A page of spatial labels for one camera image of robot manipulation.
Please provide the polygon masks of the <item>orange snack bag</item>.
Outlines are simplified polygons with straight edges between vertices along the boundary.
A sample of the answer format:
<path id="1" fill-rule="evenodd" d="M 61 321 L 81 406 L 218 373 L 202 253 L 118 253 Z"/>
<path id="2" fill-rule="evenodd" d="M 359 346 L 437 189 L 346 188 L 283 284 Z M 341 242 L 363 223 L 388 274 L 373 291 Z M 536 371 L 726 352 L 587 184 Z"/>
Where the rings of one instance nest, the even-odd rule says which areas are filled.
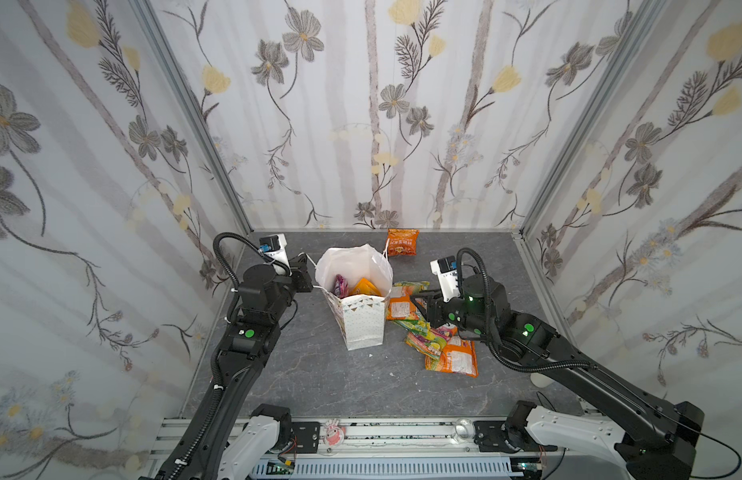
<path id="1" fill-rule="evenodd" d="M 391 297 L 386 311 L 387 321 L 415 321 L 420 314 L 411 296 L 426 290 L 430 286 L 428 281 L 422 282 L 397 282 L 391 290 Z"/>
<path id="2" fill-rule="evenodd" d="M 425 359 L 425 369 L 477 378 L 479 370 L 475 342 L 460 337 L 450 338 L 437 359 Z"/>

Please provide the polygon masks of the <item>purple candy bag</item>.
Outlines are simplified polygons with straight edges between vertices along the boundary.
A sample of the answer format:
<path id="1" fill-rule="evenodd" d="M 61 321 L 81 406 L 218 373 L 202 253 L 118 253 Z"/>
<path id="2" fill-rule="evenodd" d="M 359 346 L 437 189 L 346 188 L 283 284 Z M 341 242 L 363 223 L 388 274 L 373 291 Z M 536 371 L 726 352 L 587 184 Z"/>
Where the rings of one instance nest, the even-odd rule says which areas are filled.
<path id="1" fill-rule="evenodd" d="M 348 280 L 344 276 L 337 274 L 334 279 L 332 292 L 339 299 L 347 297 L 350 292 Z"/>

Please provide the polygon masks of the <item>yellow mango candy bag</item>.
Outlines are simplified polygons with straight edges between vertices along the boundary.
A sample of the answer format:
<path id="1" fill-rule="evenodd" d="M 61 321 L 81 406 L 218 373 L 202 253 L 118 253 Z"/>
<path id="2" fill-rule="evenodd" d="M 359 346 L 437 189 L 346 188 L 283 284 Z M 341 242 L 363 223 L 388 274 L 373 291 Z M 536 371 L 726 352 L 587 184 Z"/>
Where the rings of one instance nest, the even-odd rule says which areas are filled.
<path id="1" fill-rule="evenodd" d="M 350 296 L 367 295 L 383 297 L 384 294 L 381 292 L 376 285 L 367 278 L 361 278 L 358 283 L 349 291 Z"/>

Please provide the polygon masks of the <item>white paper bag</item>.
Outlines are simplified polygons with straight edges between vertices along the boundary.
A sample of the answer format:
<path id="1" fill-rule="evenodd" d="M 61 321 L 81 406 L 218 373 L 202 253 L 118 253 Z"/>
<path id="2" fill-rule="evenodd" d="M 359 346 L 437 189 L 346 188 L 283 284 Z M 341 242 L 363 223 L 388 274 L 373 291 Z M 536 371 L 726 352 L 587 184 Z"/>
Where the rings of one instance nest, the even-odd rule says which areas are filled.
<path id="1" fill-rule="evenodd" d="M 387 251 L 378 251 L 369 244 L 333 247 L 326 250 L 313 266 L 315 287 L 323 293 L 346 348 L 353 351 L 381 345 L 393 286 L 393 269 Z M 384 296 L 348 295 L 339 299 L 332 292 L 337 274 L 348 280 L 350 290 L 361 278 L 367 278 Z"/>

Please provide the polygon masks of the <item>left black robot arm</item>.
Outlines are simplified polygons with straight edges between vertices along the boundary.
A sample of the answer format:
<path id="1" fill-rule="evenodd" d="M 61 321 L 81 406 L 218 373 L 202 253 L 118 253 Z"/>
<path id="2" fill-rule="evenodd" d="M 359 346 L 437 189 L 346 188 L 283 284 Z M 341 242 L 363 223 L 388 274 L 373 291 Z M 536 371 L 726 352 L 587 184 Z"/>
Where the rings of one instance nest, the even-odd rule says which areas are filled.
<path id="1" fill-rule="evenodd" d="M 234 239 L 252 249 L 260 263 L 236 275 L 221 252 Z M 156 479 L 247 479 L 261 457 L 274 453 L 285 466 L 295 462 L 297 434 L 286 407 L 262 404 L 243 431 L 232 438 L 241 407 L 260 377 L 285 326 L 280 319 L 295 308 L 295 296 L 313 289 L 308 258 L 286 254 L 282 234 L 252 243 L 233 232 L 218 234 L 213 250 L 232 282 L 227 326 L 210 358 L 212 378 L 196 414 L 177 446 L 156 469 Z"/>

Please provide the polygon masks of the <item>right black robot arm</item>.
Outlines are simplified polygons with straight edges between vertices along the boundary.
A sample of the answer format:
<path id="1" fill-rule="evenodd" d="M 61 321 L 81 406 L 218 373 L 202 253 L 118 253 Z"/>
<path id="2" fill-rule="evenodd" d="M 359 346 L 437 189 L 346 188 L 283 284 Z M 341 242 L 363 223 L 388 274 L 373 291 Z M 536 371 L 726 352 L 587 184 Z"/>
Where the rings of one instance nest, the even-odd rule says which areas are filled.
<path id="1" fill-rule="evenodd" d="M 673 404 L 623 379 L 576 348 L 553 326 L 511 308 L 505 287 L 473 249 L 434 260 L 436 289 L 412 295 L 433 327 L 453 325 L 473 334 L 504 367 L 540 374 L 567 388 L 601 419 L 556 412 L 518 401 L 493 432 L 478 430 L 480 447 L 503 453 L 573 450 L 608 461 L 633 479 L 696 479 L 704 412 Z"/>

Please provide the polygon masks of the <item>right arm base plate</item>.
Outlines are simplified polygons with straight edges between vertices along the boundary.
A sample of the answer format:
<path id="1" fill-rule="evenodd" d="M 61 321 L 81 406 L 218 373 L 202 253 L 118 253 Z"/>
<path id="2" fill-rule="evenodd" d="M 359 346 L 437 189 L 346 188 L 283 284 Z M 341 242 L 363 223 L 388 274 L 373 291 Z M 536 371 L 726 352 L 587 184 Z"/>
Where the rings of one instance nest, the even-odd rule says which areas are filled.
<path id="1" fill-rule="evenodd" d="M 554 445 L 537 443 L 525 430 L 513 426 L 506 427 L 504 420 L 478 420 L 473 423 L 473 427 L 475 430 L 473 440 L 481 453 L 516 454 L 559 450 Z"/>

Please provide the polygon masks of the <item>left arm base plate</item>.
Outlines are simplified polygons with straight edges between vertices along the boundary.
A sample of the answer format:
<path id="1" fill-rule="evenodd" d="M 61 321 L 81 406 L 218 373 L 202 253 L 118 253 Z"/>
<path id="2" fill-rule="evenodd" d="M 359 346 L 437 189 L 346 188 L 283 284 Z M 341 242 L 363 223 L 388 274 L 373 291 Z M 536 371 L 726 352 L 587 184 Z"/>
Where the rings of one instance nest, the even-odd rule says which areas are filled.
<path id="1" fill-rule="evenodd" d="M 320 446 L 321 424 L 316 421 L 295 422 L 282 446 L 276 446 L 278 455 L 317 454 Z"/>

